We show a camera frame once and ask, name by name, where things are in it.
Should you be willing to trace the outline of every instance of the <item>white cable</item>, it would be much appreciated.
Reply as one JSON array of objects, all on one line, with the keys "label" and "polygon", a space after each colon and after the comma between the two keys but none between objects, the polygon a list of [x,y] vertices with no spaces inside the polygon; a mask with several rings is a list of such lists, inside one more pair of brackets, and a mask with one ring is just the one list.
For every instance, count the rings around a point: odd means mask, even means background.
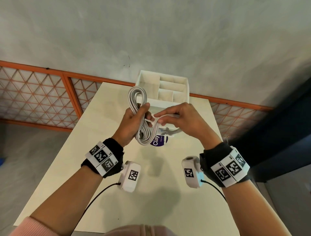
[{"label": "white cable", "polygon": [[[137,114],[137,111],[139,109],[139,107],[137,105],[137,101],[136,101],[136,98],[138,95],[142,96],[141,106],[146,104],[147,94],[146,94],[146,91],[142,87],[134,86],[128,92],[128,103],[129,103],[130,108],[134,114]],[[179,115],[176,115],[176,114],[168,114],[168,115],[163,115],[161,117],[164,117],[164,116],[173,116],[176,118],[179,117]],[[139,129],[138,129],[137,133],[135,134],[135,139],[137,140],[137,142],[141,145],[150,144],[156,136],[159,125],[160,125],[159,123],[156,123],[153,126],[153,130],[151,133],[149,126],[147,124],[147,121],[145,121],[145,117],[142,117],[142,121],[140,123]],[[172,131],[172,130],[169,130],[168,128],[166,128],[165,130],[162,130],[162,132],[164,134],[176,134],[176,133],[181,132],[181,129],[176,129],[176,130]]]}]

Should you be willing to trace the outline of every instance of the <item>forearm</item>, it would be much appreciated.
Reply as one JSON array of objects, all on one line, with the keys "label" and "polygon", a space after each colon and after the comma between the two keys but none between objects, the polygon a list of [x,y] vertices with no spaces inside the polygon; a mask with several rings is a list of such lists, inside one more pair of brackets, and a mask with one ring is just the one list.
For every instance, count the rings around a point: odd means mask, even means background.
[{"label": "forearm", "polygon": [[222,190],[242,236],[290,235],[281,219],[250,180]]},{"label": "forearm", "polygon": [[70,235],[103,178],[81,167],[31,217],[59,235]]}]

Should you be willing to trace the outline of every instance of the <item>pink clothing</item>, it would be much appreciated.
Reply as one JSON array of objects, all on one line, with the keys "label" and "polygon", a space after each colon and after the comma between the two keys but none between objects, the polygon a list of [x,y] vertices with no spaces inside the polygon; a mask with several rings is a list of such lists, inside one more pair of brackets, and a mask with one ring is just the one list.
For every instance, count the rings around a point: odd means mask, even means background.
[{"label": "pink clothing", "polygon": [[[23,222],[10,236],[59,236],[31,217]],[[165,226],[127,225],[105,233],[105,236],[176,236]]]}]

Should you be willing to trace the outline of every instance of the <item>purple label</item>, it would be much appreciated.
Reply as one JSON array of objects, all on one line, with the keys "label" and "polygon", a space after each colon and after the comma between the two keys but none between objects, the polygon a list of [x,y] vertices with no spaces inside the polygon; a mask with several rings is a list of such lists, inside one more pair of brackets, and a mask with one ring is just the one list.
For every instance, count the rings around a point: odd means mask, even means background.
[{"label": "purple label", "polygon": [[168,136],[156,135],[150,144],[156,147],[160,147],[166,144],[168,139]]}]

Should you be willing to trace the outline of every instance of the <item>table surface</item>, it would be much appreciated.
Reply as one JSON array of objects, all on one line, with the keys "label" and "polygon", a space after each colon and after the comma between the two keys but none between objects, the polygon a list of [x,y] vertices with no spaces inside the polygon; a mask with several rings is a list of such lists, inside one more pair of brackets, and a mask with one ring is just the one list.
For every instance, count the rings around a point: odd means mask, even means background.
[{"label": "table surface", "polygon": [[[102,83],[14,225],[72,176],[98,141],[112,136],[128,107],[130,88]],[[220,136],[209,101],[190,97],[190,103]],[[77,231],[105,233],[123,225],[149,224],[165,225],[179,236],[239,235],[227,203],[214,188],[193,189],[186,184],[181,161],[203,151],[197,139],[179,133],[162,147],[141,146],[133,139],[124,151],[124,162],[142,166],[135,191],[128,193],[116,186],[106,190],[85,213]],[[119,176],[104,179],[95,195]]]}]

